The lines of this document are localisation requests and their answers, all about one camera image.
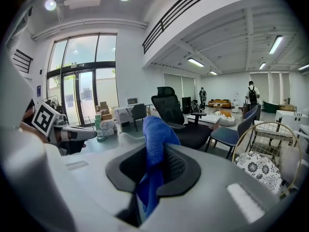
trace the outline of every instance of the orange sofa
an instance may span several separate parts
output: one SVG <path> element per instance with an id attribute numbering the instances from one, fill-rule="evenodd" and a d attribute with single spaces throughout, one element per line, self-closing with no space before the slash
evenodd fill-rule
<path id="1" fill-rule="evenodd" d="M 223 108 L 231 108 L 231 101 L 230 100 L 220 100 L 220 99 L 211 99 L 208 101 L 208 106 L 213 107 L 214 104 L 216 103 L 222 103 Z"/>

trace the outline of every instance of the backpack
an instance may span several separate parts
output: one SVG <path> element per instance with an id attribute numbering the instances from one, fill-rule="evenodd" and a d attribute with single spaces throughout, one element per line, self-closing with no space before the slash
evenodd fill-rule
<path id="1" fill-rule="evenodd" d="M 249 89 L 249 101 L 251 102 L 251 103 L 253 103 L 253 102 L 257 102 L 257 95 L 256 95 L 256 92 L 255 92 L 255 90 L 254 90 L 254 86 L 253 86 L 253 89 L 250 89 L 250 87 L 248 87 L 248 89 Z"/>

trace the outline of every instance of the ceiling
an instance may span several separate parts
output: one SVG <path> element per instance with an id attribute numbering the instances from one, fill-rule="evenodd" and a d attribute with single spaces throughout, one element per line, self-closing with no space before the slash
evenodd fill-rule
<path id="1" fill-rule="evenodd" d="M 269 51 L 278 35 L 283 40 Z M 188 62 L 194 58 L 205 65 Z M 297 70 L 309 63 L 309 47 L 300 24 L 285 4 L 243 8 L 226 14 L 187 34 L 153 64 L 179 68 L 200 75 Z"/>
<path id="2" fill-rule="evenodd" d="M 122 18 L 140 21 L 144 10 L 151 0 L 101 0 L 99 6 L 70 9 L 65 6 L 65 0 L 55 0 L 60 10 L 60 20 L 57 10 L 47 11 L 44 3 L 47 0 L 36 0 L 32 16 L 28 23 L 28 30 L 36 34 L 58 23 L 81 18 Z"/>

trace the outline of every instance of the metal railing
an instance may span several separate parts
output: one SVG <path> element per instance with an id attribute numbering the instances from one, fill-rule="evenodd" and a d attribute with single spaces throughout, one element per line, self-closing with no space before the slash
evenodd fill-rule
<path id="1" fill-rule="evenodd" d="M 31 61 L 33 61 L 33 59 L 25 53 L 19 51 L 18 49 L 15 51 L 13 56 L 13 64 L 16 65 L 19 71 L 29 73 Z"/>
<path id="2" fill-rule="evenodd" d="M 178 0 L 159 20 L 154 26 L 146 40 L 142 44 L 144 48 L 144 54 L 149 47 L 156 41 L 156 39 L 164 32 L 164 30 L 173 23 L 179 16 L 181 16 L 186 10 L 190 9 L 193 5 L 201 0 Z"/>

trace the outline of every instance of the blue towel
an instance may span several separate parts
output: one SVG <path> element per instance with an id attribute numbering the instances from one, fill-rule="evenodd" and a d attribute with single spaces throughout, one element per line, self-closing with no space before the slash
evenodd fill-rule
<path id="1" fill-rule="evenodd" d="M 143 133 L 146 139 L 147 167 L 146 174 L 137 187 L 137 195 L 148 217 L 158 204 L 156 190 L 163 185 L 160 166 L 164 159 L 163 144 L 180 145 L 180 141 L 173 129 L 155 116 L 147 116 L 144 119 Z"/>

